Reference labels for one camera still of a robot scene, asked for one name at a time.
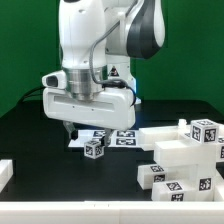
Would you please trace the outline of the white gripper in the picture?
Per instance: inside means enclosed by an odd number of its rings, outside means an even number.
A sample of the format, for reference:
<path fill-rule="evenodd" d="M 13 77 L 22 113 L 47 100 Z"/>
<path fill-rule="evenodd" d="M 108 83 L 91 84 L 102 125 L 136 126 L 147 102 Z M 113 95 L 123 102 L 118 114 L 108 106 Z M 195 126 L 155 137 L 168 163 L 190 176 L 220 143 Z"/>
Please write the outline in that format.
<path fill-rule="evenodd" d="M 64 121 L 71 140 L 78 138 L 73 123 L 96 126 L 106 129 L 102 139 L 104 146 L 110 145 L 114 130 L 125 131 L 134 125 L 135 109 L 132 102 L 133 94 L 126 89 L 106 88 L 96 94 L 92 101 L 79 101 L 60 89 L 45 88 L 43 92 L 45 114 L 49 118 Z"/>

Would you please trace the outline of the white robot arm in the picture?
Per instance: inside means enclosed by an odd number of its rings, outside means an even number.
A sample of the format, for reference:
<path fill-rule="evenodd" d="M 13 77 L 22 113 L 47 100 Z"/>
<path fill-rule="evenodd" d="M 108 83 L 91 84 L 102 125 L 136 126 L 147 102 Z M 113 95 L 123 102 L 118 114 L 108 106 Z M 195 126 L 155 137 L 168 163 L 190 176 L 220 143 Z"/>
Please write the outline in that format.
<path fill-rule="evenodd" d="M 61 69 L 42 78 L 45 114 L 62 120 L 69 133 L 75 123 L 114 130 L 135 123 L 136 95 L 120 79 L 105 79 L 108 55 L 148 59 L 162 47 L 165 26 L 161 0 L 60 0 Z"/>

